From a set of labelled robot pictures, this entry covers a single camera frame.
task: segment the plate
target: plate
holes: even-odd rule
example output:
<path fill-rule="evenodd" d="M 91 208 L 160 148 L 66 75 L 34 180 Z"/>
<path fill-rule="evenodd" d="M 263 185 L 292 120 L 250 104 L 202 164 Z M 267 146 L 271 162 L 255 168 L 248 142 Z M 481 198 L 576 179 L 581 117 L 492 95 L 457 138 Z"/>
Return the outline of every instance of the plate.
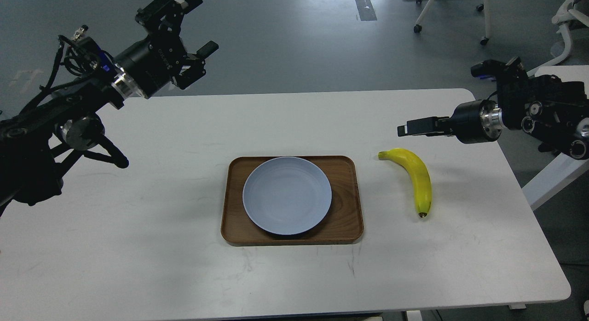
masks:
<path fill-rule="evenodd" d="M 280 157 L 248 176 L 243 206 L 260 228 L 278 235 L 303 233 L 328 213 L 332 190 L 325 173 L 310 161 Z"/>

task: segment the yellow banana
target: yellow banana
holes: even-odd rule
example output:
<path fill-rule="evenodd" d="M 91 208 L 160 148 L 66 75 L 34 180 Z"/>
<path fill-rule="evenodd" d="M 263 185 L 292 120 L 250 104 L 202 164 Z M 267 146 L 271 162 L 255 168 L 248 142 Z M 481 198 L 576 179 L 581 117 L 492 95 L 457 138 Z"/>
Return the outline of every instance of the yellow banana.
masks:
<path fill-rule="evenodd" d="M 415 208 L 420 218 L 429 213 L 429 206 L 432 204 L 432 183 L 429 180 L 429 173 L 425 163 L 413 152 L 404 148 L 393 148 L 390 151 L 378 153 L 379 160 L 391 160 L 402 165 L 411 177 Z"/>

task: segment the gray floor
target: gray floor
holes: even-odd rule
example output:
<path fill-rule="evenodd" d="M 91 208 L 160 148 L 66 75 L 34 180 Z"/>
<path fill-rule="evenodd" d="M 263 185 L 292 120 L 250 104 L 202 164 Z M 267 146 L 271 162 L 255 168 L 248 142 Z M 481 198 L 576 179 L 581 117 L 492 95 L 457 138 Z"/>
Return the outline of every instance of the gray floor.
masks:
<path fill-rule="evenodd" d="M 101 47 L 117 54 L 144 37 L 134 15 L 150 1 L 0 0 L 0 119 L 15 115 L 45 83 L 57 34 L 69 36 L 86 23 Z M 371 1 L 377 21 L 360 21 L 354 0 L 204 0 L 185 18 L 182 35 L 193 51 L 210 39 L 219 43 L 207 61 L 208 75 L 189 90 L 164 88 L 158 95 L 466 88 L 481 98 L 495 84 L 472 78 L 473 64 L 519 55 L 530 69 L 551 59 L 559 41 L 550 19 L 563 0 L 491 0 L 493 36 L 485 47 L 478 43 L 483 17 L 474 9 L 480 0 L 438 0 L 420 34 L 412 28 L 425 4 Z M 583 50 L 577 47 L 569 61 L 589 63 Z M 70 80 L 63 73 L 57 82 Z M 108 134 L 116 134 L 108 128 Z M 499 144 L 521 185 L 553 158 L 538 153 L 538 142 L 519 131 L 505 132 Z M 589 259 L 583 193 L 588 183 L 589 175 L 582 176 L 536 212 L 564 263 Z M 589 272 L 587 267 L 563 269 L 572 286 L 563 302 L 517 311 L 503 306 L 443 310 L 441 315 L 445 321 L 580 320 L 589 298 Z M 423 315 L 436 320 L 431 312 Z M 386 313 L 384 319 L 401 320 L 401 315 Z"/>

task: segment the white chair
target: white chair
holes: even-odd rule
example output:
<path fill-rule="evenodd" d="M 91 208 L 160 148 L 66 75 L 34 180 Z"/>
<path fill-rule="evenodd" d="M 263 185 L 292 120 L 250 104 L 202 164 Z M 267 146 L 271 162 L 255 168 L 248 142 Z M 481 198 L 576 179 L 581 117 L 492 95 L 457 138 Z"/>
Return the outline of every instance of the white chair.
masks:
<path fill-rule="evenodd" d="M 422 0 L 417 0 L 416 3 L 421 4 L 421 1 Z M 433 4 L 433 2 L 434 2 L 434 0 L 428 0 L 427 4 L 425 5 L 425 8 L 423 9 L 421 14 L 417 18 L 417 21 L 415 22 L 415 26 L 413 27 L 413 31 L 415 33 L 420 33 L 421 29 L 423 29 L 423 27 L 421 26 L 421 21 L 423 21 L 425 14 L 429 10 L 429 8 Z M 489 39 L 491 38 L 491 13 L 489 11 L 489 0 L 482 0 L 482 4 L 477 6 L 477 11 L 480 12 L 483 10 L 485 11 L 485 36 L 483 36 L 480 39 L 480 44 L 486 45 L 489 42 Z"/>
<path fill-rule="evenodd" d="M 564 61 L 572 51 L 572 36 L 570 25 L 573 21 L 580 21 L 585 26 L 589 27 L 589 17 L 579 10 L 577 7 L 582 0 L 565 0 L 564 3 L 558 8 L 556 15 L 552 19 L 554 25 L 558 25 L 557 33 L 562 35 L 564 40 L 564 50 L 562 54 L 551 59 L 550 61 L 539 65 L 538 67 L 528 71 L 528 76 L 533 76 L 538 71 L 539 67 L 556 65 Z"/>

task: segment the wooden tray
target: wooden tray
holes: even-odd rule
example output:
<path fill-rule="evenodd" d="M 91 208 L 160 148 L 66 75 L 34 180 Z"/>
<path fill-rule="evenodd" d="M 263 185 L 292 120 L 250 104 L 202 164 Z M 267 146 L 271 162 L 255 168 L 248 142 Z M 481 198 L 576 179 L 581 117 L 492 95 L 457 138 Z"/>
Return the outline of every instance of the wooden tray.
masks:
<path fill-rule="evenodd" d="M 362 236 L 364 223 L 356 169 L 343 156 L 301 157 L 326 174 L 332 188 L 332 204 L 323 220 L 304 233 L 277 235 L 258 227 L 243 207 L 243 186 L 250 173 L 274 157 L 242 157 L 229 165 L 221 235 L 233 245 L 350 244 Z"/>

